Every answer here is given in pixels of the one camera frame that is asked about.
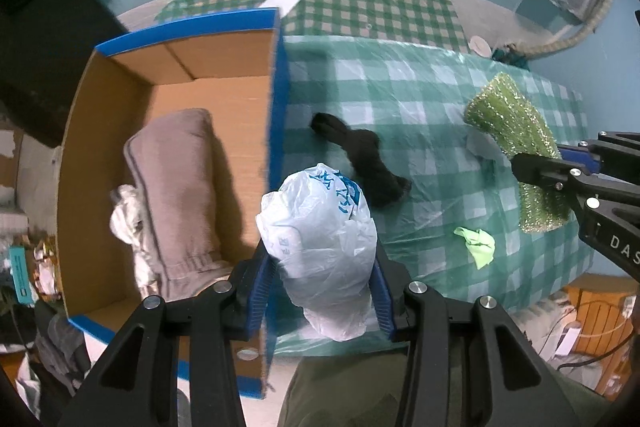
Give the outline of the green glitter cloth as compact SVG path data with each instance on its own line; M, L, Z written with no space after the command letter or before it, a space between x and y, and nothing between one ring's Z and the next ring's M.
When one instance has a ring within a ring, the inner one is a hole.
M505 72L492 78L469 101L463 119L489 134L508 159L518 154L561 157L544 117ZM518 193L522 232L551 232L570 220L570 206L562 195L523 182L518 184Z

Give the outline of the black sock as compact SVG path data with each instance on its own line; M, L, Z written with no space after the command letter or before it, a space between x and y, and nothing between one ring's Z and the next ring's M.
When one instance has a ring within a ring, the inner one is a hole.
M344 150L370 207L385 208L409 194L411 181L392 173L382 161L380 139L376 133L352 129L328 113L315 113L309 127L320 138Z

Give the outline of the white paper sheet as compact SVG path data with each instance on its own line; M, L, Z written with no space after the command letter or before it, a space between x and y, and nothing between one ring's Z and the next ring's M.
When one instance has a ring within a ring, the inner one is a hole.
M300 0L265 0L259 6L262 9L275 9L281 18L285 18L299 2Z

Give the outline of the white round device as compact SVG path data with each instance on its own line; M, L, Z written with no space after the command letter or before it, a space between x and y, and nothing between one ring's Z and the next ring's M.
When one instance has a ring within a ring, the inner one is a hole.
M480 57L491 58L492 49L488 42L480 36L472 36L469 40L470 50Z

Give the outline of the orange wooden crate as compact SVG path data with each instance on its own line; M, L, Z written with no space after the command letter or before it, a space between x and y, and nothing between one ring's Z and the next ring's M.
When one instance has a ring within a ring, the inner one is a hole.
M631 314L639 285L630 277L585 273L564 291L582 324L572 351L596 359L587 365L602 369L596 392L613 401L631 373Z

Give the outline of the green checkered floor mat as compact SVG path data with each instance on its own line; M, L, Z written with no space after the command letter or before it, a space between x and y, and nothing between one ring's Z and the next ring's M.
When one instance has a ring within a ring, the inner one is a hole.
M213 12L259 8L267 0L172 0L157 23ZM469 51L466 35L449 0L297 0L281 17L292 36L336 35Z

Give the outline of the blue cardboard box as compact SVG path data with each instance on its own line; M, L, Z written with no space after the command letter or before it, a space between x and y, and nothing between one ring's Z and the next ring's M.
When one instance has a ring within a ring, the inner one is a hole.
M68 116L56 198L65 310L96 361L140 301L198 295L252 257L281 182L288 58L275 9L99 44Z

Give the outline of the light green crumpled cloth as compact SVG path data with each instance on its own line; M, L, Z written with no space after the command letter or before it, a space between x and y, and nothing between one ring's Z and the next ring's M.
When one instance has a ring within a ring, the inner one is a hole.
M486 231L457 227L454 229L454 235L462 237L464 240L465 247L472 256L477 270L487 267L494 260L496 242Z

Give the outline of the white plastic bag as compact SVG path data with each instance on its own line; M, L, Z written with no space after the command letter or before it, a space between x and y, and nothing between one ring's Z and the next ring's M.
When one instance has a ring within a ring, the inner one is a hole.
M360 186L319 162L262 196L255 221L309 325L334 341L363 335L378 230Z

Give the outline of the grey-brown fleece cloth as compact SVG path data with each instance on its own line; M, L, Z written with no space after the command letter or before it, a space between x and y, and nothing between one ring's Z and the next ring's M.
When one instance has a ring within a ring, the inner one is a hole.
M188 299L228 277L216 233L214 132L204 108L157 117L124 146L160 297Z

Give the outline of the white patterned cloth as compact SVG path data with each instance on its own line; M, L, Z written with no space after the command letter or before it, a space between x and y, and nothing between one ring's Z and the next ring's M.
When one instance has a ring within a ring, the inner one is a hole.
M142 299L158 293L158 280L150 265L150 255L144 246L142 204L137 189L122 184L111 193L113 211L110 229L131 247L134 258L134 279Z

